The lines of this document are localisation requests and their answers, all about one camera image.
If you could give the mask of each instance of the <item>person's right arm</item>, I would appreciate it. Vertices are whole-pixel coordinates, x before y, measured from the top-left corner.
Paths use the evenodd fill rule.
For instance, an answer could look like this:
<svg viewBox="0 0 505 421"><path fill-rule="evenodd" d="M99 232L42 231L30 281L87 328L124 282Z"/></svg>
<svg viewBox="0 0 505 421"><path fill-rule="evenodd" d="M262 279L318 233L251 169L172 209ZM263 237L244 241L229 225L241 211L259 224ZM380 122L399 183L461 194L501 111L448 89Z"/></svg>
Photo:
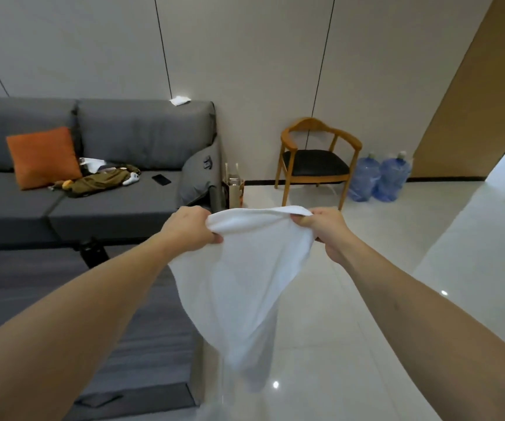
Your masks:
<svg viewBox="0 0 505 421"><path fill-rule="evenodd" d="M412 381L445 421L505 420L505 342L369 247L341 212L292 216L352 277Z"/></svg>

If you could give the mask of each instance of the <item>orange pillow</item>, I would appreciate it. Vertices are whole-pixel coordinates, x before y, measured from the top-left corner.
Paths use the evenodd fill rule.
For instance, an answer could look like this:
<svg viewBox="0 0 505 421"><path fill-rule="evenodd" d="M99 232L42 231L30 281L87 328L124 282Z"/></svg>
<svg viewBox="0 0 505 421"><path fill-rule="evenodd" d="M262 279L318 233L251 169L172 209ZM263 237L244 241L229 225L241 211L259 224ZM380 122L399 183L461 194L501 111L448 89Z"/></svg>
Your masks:
<svg viewBox="0 0 505 421"><path fill-rule="evenodd" d="M23 190L82 177L69 128L7 138L15 177Z"/></svg>

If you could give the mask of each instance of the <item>sofa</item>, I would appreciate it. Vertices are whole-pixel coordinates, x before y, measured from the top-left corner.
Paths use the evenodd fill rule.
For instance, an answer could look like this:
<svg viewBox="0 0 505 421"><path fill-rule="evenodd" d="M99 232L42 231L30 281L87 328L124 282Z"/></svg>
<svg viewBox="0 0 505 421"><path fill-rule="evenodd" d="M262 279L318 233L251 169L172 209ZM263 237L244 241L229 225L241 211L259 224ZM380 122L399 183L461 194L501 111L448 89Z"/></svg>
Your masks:
<svg viewBox="0 0 505 421"><path fill-rule="evenodd" d="M60 126L70 127L79 157L135 165L140 181L76 199L46 188L19 190L6 137ZM136 242L185 203L219 211L219 147L211 102L0 98L0 249ZM210 169L208 156L217 161ZM171 183L156 183L159 173ZM200 186L207 186L202 194ZM189 200L189 193L199 198Z"/></svg>
<svg viewBox="0 0 505 421"><path fill-rule="evenodd" d="M84 198L19 190L6 136L67 126L76 155L132 164L138 183ZM158 232L182 205L224 207L211 102L0 98L0 325L84 270ZM167 177L164 186L152 177ZM200 403L202 338L165 269L115 351L65 418L83 421Z"/></svg>

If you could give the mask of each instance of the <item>forearm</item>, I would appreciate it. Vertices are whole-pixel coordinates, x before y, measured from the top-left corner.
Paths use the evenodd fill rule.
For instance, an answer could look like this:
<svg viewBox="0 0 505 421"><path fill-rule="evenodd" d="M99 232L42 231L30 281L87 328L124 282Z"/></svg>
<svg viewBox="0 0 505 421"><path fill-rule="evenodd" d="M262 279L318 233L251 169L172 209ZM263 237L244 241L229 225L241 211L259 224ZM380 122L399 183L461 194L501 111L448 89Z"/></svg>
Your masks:
<svg viewBox="0 0 505 421"><path fill-rule="evenodd" d="M340 254L400 362L440 417L505 419L505 343L353 235Z"/></svg>
<svg viewBox="0 0 505 421"><path fill-rule="evenodd" d="M0 419L61 419L176 255L173 251L158 234L1 326Z"/></svg>

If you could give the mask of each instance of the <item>chair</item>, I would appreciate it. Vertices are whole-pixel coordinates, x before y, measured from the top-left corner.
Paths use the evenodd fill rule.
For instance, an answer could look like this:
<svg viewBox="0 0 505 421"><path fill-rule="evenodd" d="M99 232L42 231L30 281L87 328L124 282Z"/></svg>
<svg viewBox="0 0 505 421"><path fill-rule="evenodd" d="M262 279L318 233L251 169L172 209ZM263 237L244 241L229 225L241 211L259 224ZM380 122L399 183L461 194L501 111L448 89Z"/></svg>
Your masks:
<svg viewBox="0 0 505 421"><path fill-rule="evenodd" d="M334 134L332 143L328 150L320 149L300 149L298 150L296 143L291 138L292 131L326 131ZM333 153L336 141L341 137L354 148L354 156L350 162L350 166L342 161L338 155ZM317 186L320 183L337 183L345 182L340 204L338 209L342 210L346 193L350 185L350 178L355 169L358 155L362 148L361 142L352 136L350 133L327 126L316 118L302 118L291 127L282 131L282 148L277 162L276 184L280 179L282 169L285 174L284 198L282 206L287 202L290 184L299 183L315 183Z"/></svg>

